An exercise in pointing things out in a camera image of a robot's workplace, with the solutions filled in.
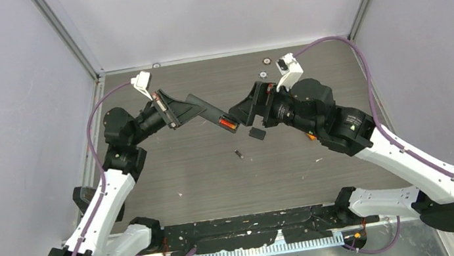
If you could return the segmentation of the black remote control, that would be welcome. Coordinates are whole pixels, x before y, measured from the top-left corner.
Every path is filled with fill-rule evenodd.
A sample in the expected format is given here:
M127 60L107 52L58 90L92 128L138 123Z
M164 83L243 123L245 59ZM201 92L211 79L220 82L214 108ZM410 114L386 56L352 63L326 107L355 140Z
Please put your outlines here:
M205 106L206 111L201 113L200 116L202 118L206 119L207 121L209 121L210 123L213 123L213 124L217 125L218 127L221 127L222 129L229 131L232 134L235 134L237 132L238 127L239 127L239 122L236 121L235 119L233 119L228 113L226 113L223 110L217 108L216 106L210 104L209 102L206 102L205 100L200 99L199 97L197 97L193 94L189 94L186 98L186 101L192 102L192 103L194 102L195 104ZM219 121L224 118L236 123L238 125L238 127L235 130L223 127L221 124L219 124Z

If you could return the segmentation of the black battery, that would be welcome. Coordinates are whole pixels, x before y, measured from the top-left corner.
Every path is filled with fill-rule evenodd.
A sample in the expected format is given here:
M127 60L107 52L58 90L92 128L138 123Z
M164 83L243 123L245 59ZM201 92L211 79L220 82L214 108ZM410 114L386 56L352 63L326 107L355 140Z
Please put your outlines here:
M240 158L240 159L244 159L244 156L241 152L239 152L238 150L235 150L235 154Z

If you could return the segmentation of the black battery compartment cover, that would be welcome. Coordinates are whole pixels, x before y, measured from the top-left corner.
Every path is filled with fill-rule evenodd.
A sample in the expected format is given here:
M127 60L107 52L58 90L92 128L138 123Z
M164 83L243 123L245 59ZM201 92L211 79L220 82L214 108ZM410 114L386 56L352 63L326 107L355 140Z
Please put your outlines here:
M258 129L257 127L251 127L248 136L258 140L264 140L266 136L266 131Z

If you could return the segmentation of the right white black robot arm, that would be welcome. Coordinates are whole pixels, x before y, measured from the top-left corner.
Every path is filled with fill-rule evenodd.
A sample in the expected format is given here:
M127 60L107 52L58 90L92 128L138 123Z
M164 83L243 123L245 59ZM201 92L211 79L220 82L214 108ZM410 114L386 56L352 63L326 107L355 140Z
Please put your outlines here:
M250 126L256 116L266 128L280 123L316 137L333 152L374 163L408 182L405 188L344 187L335 200L336 218L351 225L371 215L420 219L454 232L454 166L410 146L371 115L336 105L330 87L307 78L291 90L257 81L248 96L230 108L233 119Z

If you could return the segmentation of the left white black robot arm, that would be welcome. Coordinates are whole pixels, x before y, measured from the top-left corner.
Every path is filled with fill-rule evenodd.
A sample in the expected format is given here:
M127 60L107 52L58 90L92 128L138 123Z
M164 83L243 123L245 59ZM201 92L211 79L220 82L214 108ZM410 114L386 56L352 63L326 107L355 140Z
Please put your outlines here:
M144 249L160 251L164 235L157 220L137 217L113 241L110 232L145 165L147 151L140 143L163 127L177 129L204 111L206 105L191 95L181 101L161 90L152 93L137 117L119 107L108 111L103 118L108 148L93 199L64 246L52 248L48 256L136 256Z

